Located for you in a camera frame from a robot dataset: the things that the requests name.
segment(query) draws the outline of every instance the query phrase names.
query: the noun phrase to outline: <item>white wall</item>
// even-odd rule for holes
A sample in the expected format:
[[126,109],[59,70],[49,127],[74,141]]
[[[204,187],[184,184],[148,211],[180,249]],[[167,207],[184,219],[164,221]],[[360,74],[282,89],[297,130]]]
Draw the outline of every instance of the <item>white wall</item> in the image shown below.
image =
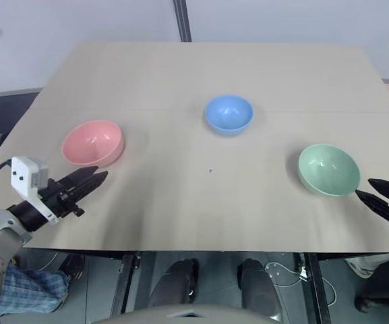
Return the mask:
[[389,0],[187,0],[194,42],[359,45],[389,78]]
[[179,41],[172,0],[0,0],[0,92],[40,88],[76,43]]

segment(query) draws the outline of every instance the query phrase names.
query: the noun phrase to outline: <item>bowl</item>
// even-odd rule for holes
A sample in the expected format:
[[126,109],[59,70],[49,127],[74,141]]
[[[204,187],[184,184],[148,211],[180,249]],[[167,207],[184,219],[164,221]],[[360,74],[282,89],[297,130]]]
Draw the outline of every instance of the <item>bowl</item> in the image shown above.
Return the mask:
[[299,156],[299,177],[311,191],[339,197],[354,192],[361,174],[356,162],[341,148],[329,144],[307,147]]
[[219,96],[212,99],[205,109],[210,127],[225,136],[242,133],[253,120],[253,107],[238,96]]
[[62,154],[74,165],[104,167],[121,155],[124,140],[119,126],[109,120],[92,120],[72,130]]

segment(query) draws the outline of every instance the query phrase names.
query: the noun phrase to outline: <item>pink bowl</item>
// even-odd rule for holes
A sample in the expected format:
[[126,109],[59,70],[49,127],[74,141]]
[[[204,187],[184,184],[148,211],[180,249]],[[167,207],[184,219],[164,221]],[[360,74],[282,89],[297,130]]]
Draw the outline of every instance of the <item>pink bowl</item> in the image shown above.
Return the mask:
[[72,130],[62,144],[62,155],[74,165],[104,167],[121,155],[124,139],[109,120],[92,120]]

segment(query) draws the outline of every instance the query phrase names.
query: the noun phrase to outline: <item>table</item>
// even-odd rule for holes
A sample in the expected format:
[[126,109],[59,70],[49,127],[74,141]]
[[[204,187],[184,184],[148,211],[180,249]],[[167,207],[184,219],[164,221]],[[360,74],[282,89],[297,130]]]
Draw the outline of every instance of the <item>table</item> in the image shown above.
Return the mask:
[[[254,121],[234,138],[207,126],[206,103],[245,97]],[[76,125],[121,126],[123,155],[80,202],[86,213],[44,226],[30,247],[81,250],[389,252],[389,223],[352,194],[324,198],[297,178],[308,145],[342,147],[368,178],[389,180],[389,94],[365,54],[343,45],[79,45],[0,148],[74,166],[60,146]],[[20,202],[0,173],[0,209]]]

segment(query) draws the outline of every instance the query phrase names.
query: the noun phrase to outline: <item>green bowl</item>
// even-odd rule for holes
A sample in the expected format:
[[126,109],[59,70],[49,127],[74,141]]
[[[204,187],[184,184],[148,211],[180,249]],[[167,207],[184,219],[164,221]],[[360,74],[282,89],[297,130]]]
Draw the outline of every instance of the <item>green bowl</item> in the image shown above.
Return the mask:
[[309,190],[329,197],[351,194],[361,180],[359,168],[351,156],[329,144],[311,145],[303,150],[298,172]]

